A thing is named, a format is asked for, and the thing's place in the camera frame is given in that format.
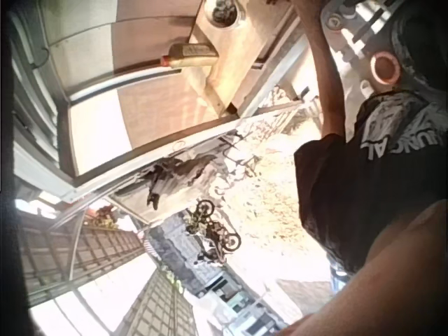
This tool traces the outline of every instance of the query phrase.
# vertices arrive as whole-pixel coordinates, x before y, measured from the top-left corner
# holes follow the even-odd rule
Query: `graphic print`
[[[444,144],[447,112],[436,104],[420,106],[421,101],[408,93],[385,97],[365,123],[360,147],[368,149],[368,160]]]

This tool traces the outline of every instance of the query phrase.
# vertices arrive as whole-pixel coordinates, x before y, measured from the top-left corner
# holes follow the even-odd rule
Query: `sleeve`
[[[306,221],[313,205],[311,194],[314,186],[321,180],[323,174],[337,170],[336,160],[344,147],[343,137],[329,134],[321,140],[306,143],[295,152],[295,178],[302,223]]]

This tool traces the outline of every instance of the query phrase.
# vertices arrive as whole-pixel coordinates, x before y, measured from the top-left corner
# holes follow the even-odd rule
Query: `shoulder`
[[[294,154],[296,168],[319,165],[333,156],[345,145],[345,139],[337,134],[329,134],[320,140],[310,141],[301,146]]]

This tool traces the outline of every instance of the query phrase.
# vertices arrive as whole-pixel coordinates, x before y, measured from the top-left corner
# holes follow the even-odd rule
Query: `motorcycle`
[[[199,201],[194,212],[187,210],[190,220],[185,230],[189,235],[201,235],[205,240],[210,241],[213,252],[205,251],[205,248],[202,247],[198,261],[204,261],[207,258],[213,263],[224,264],[226,262],[225,254],[235,252],[241,246],[242,241],[239,234],[230,233],[223,224],[210,219],[214,210],[215,205],[212,201],[207,199]]]

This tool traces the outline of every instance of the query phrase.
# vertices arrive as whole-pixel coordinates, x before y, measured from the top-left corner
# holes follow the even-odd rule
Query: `black t-shirt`
[[[295,153],[300,219],[356,273],[398,217],[447,198],[446,110],[411,92],[369,98],[350,142],[330,134]]]

